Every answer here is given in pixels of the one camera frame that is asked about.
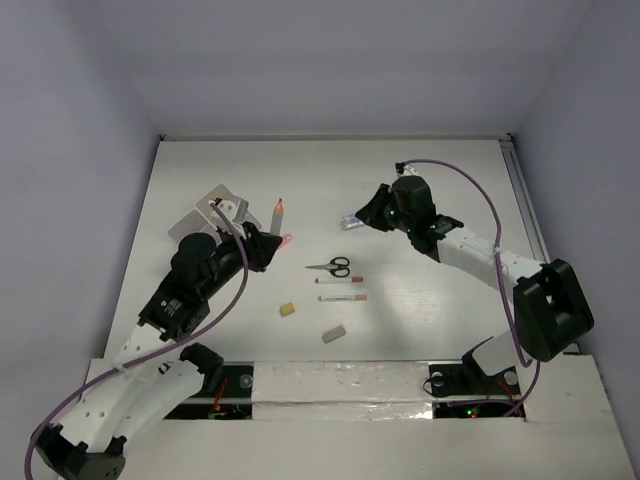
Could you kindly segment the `pencil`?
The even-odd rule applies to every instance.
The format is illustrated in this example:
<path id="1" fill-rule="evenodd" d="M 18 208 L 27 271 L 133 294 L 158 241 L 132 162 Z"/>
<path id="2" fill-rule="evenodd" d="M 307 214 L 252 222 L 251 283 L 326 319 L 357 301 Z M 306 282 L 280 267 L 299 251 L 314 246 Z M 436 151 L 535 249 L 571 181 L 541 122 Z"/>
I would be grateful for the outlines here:
<path id="1" fill-rule="evenodd" d="M 279 199 L 272 213 L 271 224 L 270 224 L 271 235 L 279 236 L 281 234 L 283 218 L 284 218 L 283 200 Z"/>

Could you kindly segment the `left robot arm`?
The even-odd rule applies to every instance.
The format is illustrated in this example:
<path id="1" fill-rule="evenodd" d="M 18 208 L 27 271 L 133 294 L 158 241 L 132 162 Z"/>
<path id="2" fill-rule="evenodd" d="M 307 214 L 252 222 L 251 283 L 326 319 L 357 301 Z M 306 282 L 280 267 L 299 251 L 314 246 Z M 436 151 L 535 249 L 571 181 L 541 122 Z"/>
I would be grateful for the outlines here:
<path id="1" fill-rule="evenodd" d="M 215 392 L 224 360 L 196 340 L 217 323 L 207 318 L 209 301 L 236 275 L 265 271 L 281 243 L 250 222 L 185 236 L 113 367 L 36 428 L 25 476 L 39 455 L 63 479 L 116 479 L 149 429 L 188 397 Z"/>

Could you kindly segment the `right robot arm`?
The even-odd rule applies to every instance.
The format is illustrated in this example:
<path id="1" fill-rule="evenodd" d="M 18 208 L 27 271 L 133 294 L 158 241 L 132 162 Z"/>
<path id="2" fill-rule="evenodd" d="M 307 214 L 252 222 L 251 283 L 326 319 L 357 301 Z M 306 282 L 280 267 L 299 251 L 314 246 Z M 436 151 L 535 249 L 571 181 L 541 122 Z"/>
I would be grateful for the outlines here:
<path id="1" fill-rule="evenodd" d="M 498 374 L 520 362 L 551 361 L 594 326 L 568 262 L 542 263 L 482 239 L 461 221 L 437 212 L 431 190 L 420 176 L 401 176 L 391 185 L 380 185 L 355 215 L 375 230 L 403 232 L 419 253 L 500 294 L 509 329 L 463 357 L 460 379 L 470 391 L 486 390 Z"/>

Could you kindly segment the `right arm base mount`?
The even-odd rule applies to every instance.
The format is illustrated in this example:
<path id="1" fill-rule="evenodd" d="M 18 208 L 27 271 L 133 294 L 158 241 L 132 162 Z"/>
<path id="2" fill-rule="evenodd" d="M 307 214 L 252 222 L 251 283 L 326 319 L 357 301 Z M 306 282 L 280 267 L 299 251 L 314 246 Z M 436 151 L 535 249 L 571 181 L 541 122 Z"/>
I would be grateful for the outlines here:
<path id="1" fill-rule="evenodd" d="M 512 411 L 521 397 L 514 367 L 486 376 L 463 363 L 430 364 L 422 388 L 432 399 L 434 419 L 524 416 L 523 407 Z"/>

